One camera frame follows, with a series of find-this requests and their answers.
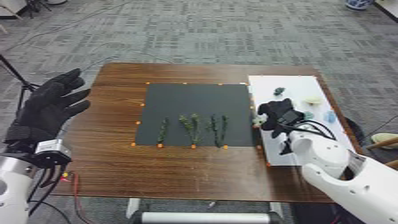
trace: white paper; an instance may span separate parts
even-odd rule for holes
[[[319,88],[319,84],[314,76],[248,76],[250,82],[250,93],[253,98],[255,108],[262,103],[269,101],[280,101],[285,98],[292,101],[294,110],[299,112],[308,111],[314,114],[312,120],[317,121],[330,129],[335,139],[346,149],[353,150],[351,142],[344,134],[344,129],[335,119],[333,123],[324,121],[324,113],[331,110],[330,103]],[[273,96],[275,88],[283,87],[283,92],[280,96]],[[321,98],[321,104],[310,106],[303,99],[310,96]],[[289,153],[287,155],[278,155],[280,153],[280,143],[285,139],[285,135],[280,134],[278,138],[271,139],[269,131],[260,131],[266,159],[271,166],[301,165],[296,162],[296,157]]]

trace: plant sprig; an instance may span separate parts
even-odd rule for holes
[[[216,117],[214,114],[211,115],[211,119],[209,119],[209,130],[212,131],[214,134],[214,146],[220,148],[223,145],[223,139],[225,139],[225,132],[227,132],[227,116],[221,115],[221,130],[218,133],[218,122],[216,122]]]
[[[184,115],[179,115],[179,122],[180,122],[184,130],[188,132],[191,145],[196,145],[200,142],[200,131],[198,131],[200,118],[198,118],[198,115],[191,114],[189,120],[184,117]]]
[[[157,144],[163,144],[163,141],[164,141],[168,123],[170,123],[168,118],[164,117],[161,121],[159,132],[157,132]]]

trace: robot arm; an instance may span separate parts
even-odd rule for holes
[[[88,108],[88,101],[81,101],[88,90],[69,94],[81,85],[79,70],[74,69],[42,84],[17,111],[5,136],[8,146],[0,153],[0,222],[6,224],[24,224],[38,206],[38,203],[28,206],[37,169],[53,169],[49,173],[58,170],[58,175],[47,176],[44,200],[70,162],[70,151],[54,138],[63,122]]]
[[[287,134],[287,151],[296,155],[308,184],[363,223],[398,223],[398,171],[355,154],[314,125],[301,122],[289,100],[262,104],[262,113],[273,121],[266,120],[260,128],[273,130],[273,136]],[[353,177],[344,177],[346,170]]]

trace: floor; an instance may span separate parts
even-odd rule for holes
[[[79,67],[88,86],[111,61],[312,65],[363,133],[398,114],[398,26],[374,7],[349,11],[340,0],[70,0],[51,10],[31,20],[24,15],[22,21],[1,21],[10,34],[0,33],[0,52],[33,83]],[[0,68],[0,135],[17,92],[19,83]],[[379,131],[395,127],[398,119]],[[392,160],[388,152],[379,152],[379,160]],[[77,223],[70,198],[49,201]],[[161,209],[189,207],[143,203]],[[264,206],[228,208],[259,211]],[[124,223],[125,199],[88,198],[83,207],[99,223]],[[31,223],[51,223],[58,217],[44,209]]]

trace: wooden table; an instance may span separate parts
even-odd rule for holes
[[[319,73],[308,66],[111,63],[102,66],[92,86],[92,106],[67,134],[74,148],[67,168],[79,174],[81,196],[330,202],[305,183],[298,167],[266,167],[264,152],[255,147],[131,147],[147,83],[246,83],[246,75],[255,74],[317,77],[360,152]],[[54,194],[70,192],[70,184],[61,182]]]

